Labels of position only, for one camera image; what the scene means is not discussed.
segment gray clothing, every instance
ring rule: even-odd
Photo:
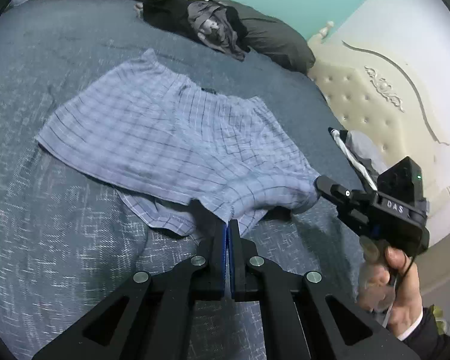
[[[188,22],[203,44],[243,61],[245,52],[236,44],[238,36],[226,9],[213,1],[194,1],[188,5]]]
[[[388,169],[382,155],[372,140],[361,131],[349,131],[346,135],[345,146],[360,162],[372,180],[377,183],[378,176]]]
[[[226,223],[238,219],[244,233],[271,207],[301,212],[318,199],[318,173],[260,98],[205,91],[152,49],[57,109],[37,140],[133,191],[120,195],[141,219],[180,235],[196,230],[192,200]]]

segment sleeve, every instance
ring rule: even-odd
[[[423,309],[423,318],[416,329],[403,340],[421,360],[436,360],[443,352],[450,337],[438,334],[431,308]]]
[[[415,322],[413,322],[413,324],[411,325],[411,327],[409,327],[407,330],[405,330],[405,331],[404,331],[401,335],[399,335],[397,338],[398,338],[400,341],[405,340],[409,335],[411,335],[411,334],[415,331],[416,328],[419,327],[420,322],[422,322],[422,319],[423,319],[423,309],[422,309],[422,311],[420,312],[420,316],[416,319]]]

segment bed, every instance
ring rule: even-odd
[[[327,131],[340,124],[304,74],[254,51],[239,62],[157,30],[133,5],[30,0],[0,18],[0,337],[17,359],[30,359],[134,271],[163,272],[195,251],[193,239],[148,228],[113,187],[65,166],[34,140],[54,109],[150,47],[203,87],[260,96],[319,173],[360,188]],[[328,202],[291,221],[272,215],[246,237],[284,269],[320,270],[354,297],[358,238]],[[189,359],[264,356],[258,304],[197,304]]]

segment black bracket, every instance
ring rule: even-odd
[[[301,276],[257,255],[228,225],[230,283],[236,302],[260,302],[267,359],[419,360],[317,271]]]

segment white cable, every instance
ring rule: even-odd
[[[365,178],[367,183],[370,184],[371,188],[376,191],[377,186],[373,182],[372,178],[368,174],[368,171],[366,168],[356,160],[354,155],[348,150],[348,147],[345,146],[345,143],[340,139],[340,132],[338,130],[332,130],[331,136],[334,138],[335,143],[338,145],[338,147],[342,150],[342,152],[345,154],[345,156],[348,158],[348,161],[351,162],[353,167],[360,172],[360,174]]]

